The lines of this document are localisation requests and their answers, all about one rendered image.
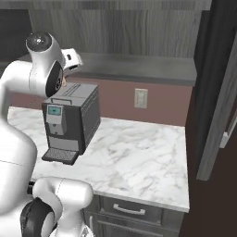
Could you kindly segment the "grey open cabinet door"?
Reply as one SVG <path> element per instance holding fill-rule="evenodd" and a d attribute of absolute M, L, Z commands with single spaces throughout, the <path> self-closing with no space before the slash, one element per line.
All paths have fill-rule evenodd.
<path fill-rule="evenodd" d="M 213 170 L 219 146 L 225 132 L 231 109 L 237 97 L 237 33 L 231 48 L 231 54 L 224 74 L 223 82 L 218 94 L 218 101 L 211 119 L 206 144 L 196 178 L 200 181 L 208 181 Z"/>

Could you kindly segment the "white wall outlet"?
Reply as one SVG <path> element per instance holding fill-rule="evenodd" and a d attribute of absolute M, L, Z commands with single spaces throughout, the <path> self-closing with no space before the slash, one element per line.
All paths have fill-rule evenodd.
<path fill-rule="evenodd" d="M 147 108 L 147 98 L 148 90 L 147 89 L 134 89 L 134 106 L 136 108 Z"/>

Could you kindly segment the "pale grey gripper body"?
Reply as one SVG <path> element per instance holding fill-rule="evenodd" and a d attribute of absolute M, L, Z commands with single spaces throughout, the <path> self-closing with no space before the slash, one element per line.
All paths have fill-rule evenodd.
<path fill-rule="evenodd" d="M 80 57 L 67 59 L 64 67 L 64 72 L 66 73 L 74 72 L 76 70 L 79 70 L 82 65 L 83 62 Z"/>

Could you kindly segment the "grey black coffee machine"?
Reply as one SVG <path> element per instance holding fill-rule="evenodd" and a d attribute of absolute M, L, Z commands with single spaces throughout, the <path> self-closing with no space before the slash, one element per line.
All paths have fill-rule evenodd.
<path fill-rule="evenodd" d="M 42 111 L 48 143 L 42 160 L 73 165 L 101 122 L 98 86 L 68 82 L 42 103 Z"/>

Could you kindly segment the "grey wood wall cabinet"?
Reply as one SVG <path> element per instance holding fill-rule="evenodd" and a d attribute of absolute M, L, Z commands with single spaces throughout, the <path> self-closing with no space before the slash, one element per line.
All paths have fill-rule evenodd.
<path fill-rule="evenodd" d="M 200 20 L 212 0 L 0 0 L 33 31 L 75 48 L 84 78 L 193 86 Z"/>

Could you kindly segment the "grey drawer front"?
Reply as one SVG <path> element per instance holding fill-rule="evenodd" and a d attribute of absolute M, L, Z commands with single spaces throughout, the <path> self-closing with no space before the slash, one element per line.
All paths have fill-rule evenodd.
<path fill-rule="evenodd" d="M 131 214 L 117 211 L 113 208 L 114 204 L 118 204 L 120 207 L 129 209 L 129 210 L 139 211 L 140 209 L 145 209 L 145 215 L 138 216 L 138 215 L 131 215 Z M 134 203 L 134 202 L 115 199 L 115 198 L 111 198 L 111 197 L 102 197 L 101 198 L 101 207 L 107 213 L 123 215 L 123 216 L 129 217 L 129 218 L 137 218 L 140 220 L 144 220 L 147 222 L 153 222 L 153 223 L 160 223 L 161 216 L 162 216 L 162 209 L 160 207 Z"/>

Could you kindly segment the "grey base cabinet door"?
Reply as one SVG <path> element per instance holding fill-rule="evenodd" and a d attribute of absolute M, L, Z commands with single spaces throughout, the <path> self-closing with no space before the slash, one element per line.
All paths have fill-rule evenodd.
<path fill-rule="evenodd" d="M 158 228 L 131 221 L 125 218 L 113 218 L 93 214 L 95 237 L 165 237 Z"/>

